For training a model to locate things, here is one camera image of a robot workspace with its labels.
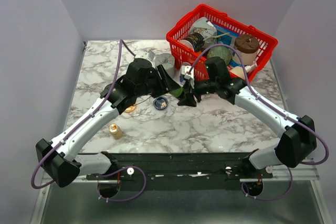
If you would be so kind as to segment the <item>dark blue round dish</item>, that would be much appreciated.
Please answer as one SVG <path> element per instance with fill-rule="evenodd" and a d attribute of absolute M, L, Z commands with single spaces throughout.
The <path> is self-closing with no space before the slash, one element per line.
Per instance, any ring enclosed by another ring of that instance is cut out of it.
<path fill-rule="evenodd" d="M 153 101 L 153 106 L 157 110 L 165 110 L 167 108 L 168 104 L 169 104 L 169 102 L 168 102 L 167 98 L 165 98 L 165 97 L 157 97 Z"/>

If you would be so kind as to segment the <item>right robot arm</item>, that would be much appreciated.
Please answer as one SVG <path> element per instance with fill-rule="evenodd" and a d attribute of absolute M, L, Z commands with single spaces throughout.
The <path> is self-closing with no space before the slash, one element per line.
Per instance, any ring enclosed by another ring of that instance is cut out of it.
<path fill-rule="evenodd" d="M 317 147 L 314 121 L 305 115 L 298 117 L 260 96 L 250 89 L 245 80 L 232 78 L 220 57 L 205 61 L 209 78 L 194 79 L 194 70 L 188 62 L 180 67 L 180 77 L 184 80 L 185 94 L 179 105 L 196 106 L 201 96 L 216 93 L 224 100 L 236 105 L 265 123 L 278 137 L 279 143 L 268 148 L 257 149 L 245 157 L 241 165 L 242 173 L 255 177 L 267 166 L 286 165 L 295 168 Z"/>

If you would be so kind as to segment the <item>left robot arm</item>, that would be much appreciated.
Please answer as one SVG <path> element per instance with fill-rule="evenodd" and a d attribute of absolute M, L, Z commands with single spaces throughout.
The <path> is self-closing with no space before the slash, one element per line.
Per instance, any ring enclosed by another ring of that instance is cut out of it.
<path fill-rule="evenodd" d="M 108 122 L 120 116 L 137 98 L 157 98 L 179 91 L 162 65 L 154 68 L 145 59 L 134 59 L 118 80 L 109 84 L 91 108 L 63 133 L 47 141 L 41 139 L 35 148 L 41 167 L 59 187 L 66 187 L 84 173 L 84 163 L 77 155 L 85 144 Z"/>

